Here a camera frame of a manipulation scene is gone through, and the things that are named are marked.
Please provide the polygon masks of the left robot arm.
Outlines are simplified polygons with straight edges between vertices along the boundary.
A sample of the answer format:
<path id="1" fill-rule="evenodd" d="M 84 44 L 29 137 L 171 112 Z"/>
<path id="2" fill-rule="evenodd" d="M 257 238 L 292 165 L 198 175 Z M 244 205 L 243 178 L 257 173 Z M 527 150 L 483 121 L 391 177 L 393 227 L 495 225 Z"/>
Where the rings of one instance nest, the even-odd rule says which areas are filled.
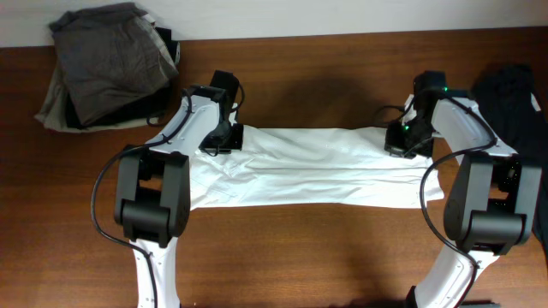
<path id="1" fill-rule="evenodd" d="M 184 91 L 157 136 L 127 147 L 120 159 L 114 219 L 134 251 L 140 307 L 180 304 L 176 243 L 190 213 L 190 159 L 196 151 L 216 157 L 242 148 L 235 99 L 244 96 L 232 73 L 216 71 L 209 85 Z"/>

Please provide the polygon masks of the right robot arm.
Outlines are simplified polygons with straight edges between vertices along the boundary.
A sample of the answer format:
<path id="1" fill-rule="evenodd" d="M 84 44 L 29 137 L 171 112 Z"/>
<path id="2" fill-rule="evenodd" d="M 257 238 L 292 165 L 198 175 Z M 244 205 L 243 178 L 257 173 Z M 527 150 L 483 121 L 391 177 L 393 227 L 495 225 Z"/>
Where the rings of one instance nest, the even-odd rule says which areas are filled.
<path id="1" fill-rule="evenodd" d="M 533 228 L 542 169 L 504 143 L 470 94 L 447 87 L 445 74 L 425 71 L 414 78 L 414 94 L 388 124 L 384 148 L 394 157 L 429 157 L 433 140 L 445 139 L 450 154 L 427 172 L 456 159 L 459 169 L 438 231 L 426 208 L 422 176 L 419 200 L 426 224 L 444 246 L 427 276 L 410 288 L 407 307 L 464 307 L 480 274 Z"/>

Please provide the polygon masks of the white t-shirt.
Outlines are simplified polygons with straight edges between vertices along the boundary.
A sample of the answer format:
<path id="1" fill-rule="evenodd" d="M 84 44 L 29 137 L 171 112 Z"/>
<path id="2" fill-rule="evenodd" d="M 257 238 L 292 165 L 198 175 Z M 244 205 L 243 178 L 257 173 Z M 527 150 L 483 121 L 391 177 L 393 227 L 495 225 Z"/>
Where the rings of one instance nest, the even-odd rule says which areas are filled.
<path id="1" fill-rule="evenodd" d="M 392 157 L 385 130 L 365 127 L 256 128 L 229 155 L 197 152 L 191 159 L 191 207 L 351 204 L 420 208 L 443 198 L 437 172 L 423 182 L 429 157 Z"/>

